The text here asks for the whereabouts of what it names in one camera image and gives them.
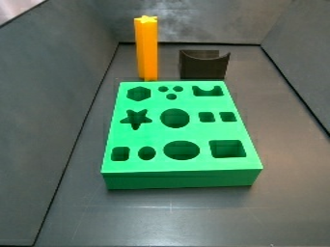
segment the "circular hole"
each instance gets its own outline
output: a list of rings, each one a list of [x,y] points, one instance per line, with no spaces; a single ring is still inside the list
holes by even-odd
[[[172,90],[173,90],[174,92],[181,92],[181,91],[182,91],[182,88],[181,88],[180,86],[174,86],[174,87],[172,88]]]
[[[166,99],[170,99],[170,100],[176,99],[176,95],[174,94],[168,94],[165,97],[166,97]]]
[[[161,113],[160,120],[166,127],[178,128],[188,124],[189,115],[180,109],[168,109]]]
[[[186,160],[200,154],[200,148],[194,143],[174,141],[164,145],[164,155],[172,159]]]
[[[166,90],[168,90],[166,87],[164,87],[164,86],[158,87],[158,91],[160,91],[160,92],[165,92]]]
[[[138,150],[137,154],[138,154],[140,159],[149,160],[149,159],[152,159],[154,157],[156,151],[150,147],[142,147]]]

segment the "green shape sorter board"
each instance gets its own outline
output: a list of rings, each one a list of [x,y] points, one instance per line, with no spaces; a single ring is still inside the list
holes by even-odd
[[[120,84],[100,171],[108,189],[251,185],[261,169],[223,81]]]

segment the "orange block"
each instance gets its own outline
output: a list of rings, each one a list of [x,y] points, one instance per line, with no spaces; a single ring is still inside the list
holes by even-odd
[[[138,77],[158,79],[157,17],[142,15],[133,19]]]

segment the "small circular hole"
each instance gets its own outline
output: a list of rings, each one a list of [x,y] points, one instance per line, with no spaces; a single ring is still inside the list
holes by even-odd
[[[154,155],[156,155],[156,151],[150,147],[142,147],[138,150],[137,155],[138,155],[140,159],[142,159],[142,160],[150,160],[154,157]]]
[[[181,92],[181,91],[182,91],[182,88],[181,88],[180,86],[174,86],[174,87],[172,88],[172,90],[173,90],[174,92]]]
[[[168,90],[166,87],[164,87],[164,86],[158,87],[158,91],[160,91],[160,92],[165,92],[166,90]]]
[[[169,100],[176,99],[176,95],[174,95],[174,94],[168,94],[165,97],[166,97],[166,99],[169,99]]]

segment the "black curved block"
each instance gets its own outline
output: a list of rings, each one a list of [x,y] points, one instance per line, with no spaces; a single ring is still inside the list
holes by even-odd
[[[180,79],[224,79],[231,53],[219,57],[217,50],[180,50]]]

